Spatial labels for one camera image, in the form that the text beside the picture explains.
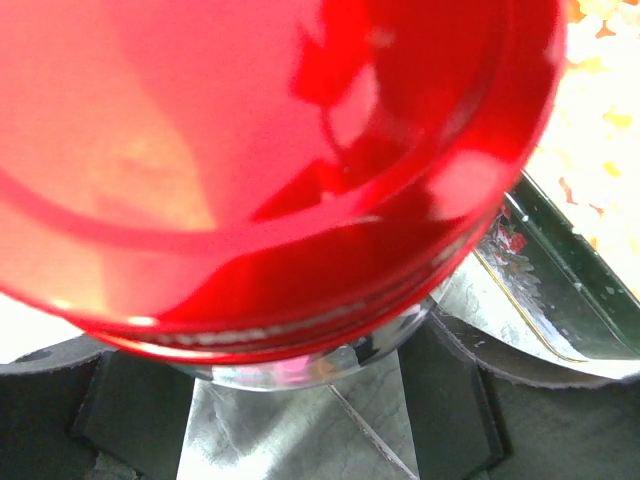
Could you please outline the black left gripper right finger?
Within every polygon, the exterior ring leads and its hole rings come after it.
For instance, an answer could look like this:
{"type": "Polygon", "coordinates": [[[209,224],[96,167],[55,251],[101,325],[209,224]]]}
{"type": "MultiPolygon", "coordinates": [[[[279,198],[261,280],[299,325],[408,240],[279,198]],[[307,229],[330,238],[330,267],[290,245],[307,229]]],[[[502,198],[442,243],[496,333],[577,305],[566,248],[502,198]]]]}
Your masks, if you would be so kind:
{"type": "Polygon", "coordinates": [[[442,309],[398,356],[420,478],[638,478],[637,378],[543,361],[442,309]]]}

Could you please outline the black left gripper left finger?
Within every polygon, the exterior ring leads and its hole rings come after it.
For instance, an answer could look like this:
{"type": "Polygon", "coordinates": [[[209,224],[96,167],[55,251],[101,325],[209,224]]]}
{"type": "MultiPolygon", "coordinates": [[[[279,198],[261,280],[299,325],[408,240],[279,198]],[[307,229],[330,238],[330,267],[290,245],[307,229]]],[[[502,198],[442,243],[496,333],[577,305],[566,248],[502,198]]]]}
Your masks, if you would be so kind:
{"type": "Polygon", "coordinates": [[[192,376],[88,336],[1,367],[4,479],[174,479],[192,376]]]}

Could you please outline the square tin of translucent candies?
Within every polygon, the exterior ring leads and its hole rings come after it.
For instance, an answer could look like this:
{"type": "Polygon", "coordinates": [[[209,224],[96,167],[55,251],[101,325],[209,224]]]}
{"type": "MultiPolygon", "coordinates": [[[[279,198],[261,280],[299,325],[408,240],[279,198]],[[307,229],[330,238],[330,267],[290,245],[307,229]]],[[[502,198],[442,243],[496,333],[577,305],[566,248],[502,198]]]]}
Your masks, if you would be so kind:
{"type": "Polygon", "coordinates": [[[546,131],[475,256],[572,363],[639,357],[639,5],[570,1],[546,131]]]}

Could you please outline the clear glass jar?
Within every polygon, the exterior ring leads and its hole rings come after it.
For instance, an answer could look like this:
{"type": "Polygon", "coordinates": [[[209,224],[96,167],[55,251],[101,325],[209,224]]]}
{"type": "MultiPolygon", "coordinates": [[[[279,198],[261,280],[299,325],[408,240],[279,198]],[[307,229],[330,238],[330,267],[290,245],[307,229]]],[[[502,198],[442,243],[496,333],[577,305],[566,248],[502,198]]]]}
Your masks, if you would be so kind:
{"type": "Polygon", "coordinates": [[[253,392],[296,390],[328,384],[391,355],[419,329],[435,306],[436,301],[428,296],[373,332],[321,353],[251,365],[175,364],[173,367],[195,379],[253,392]]]}

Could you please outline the red jar lid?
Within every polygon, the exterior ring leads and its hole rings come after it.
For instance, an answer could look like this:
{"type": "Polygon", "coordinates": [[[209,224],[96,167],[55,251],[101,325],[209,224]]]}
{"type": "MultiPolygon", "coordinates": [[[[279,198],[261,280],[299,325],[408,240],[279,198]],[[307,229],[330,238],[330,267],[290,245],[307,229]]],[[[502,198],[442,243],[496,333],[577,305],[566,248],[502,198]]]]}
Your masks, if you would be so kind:
{"type": "Polygon", "coordinates": [[[169,361],[354,340],[487,231],[565,35],[560,1],[5,1],[1,290],[169,361]]]}

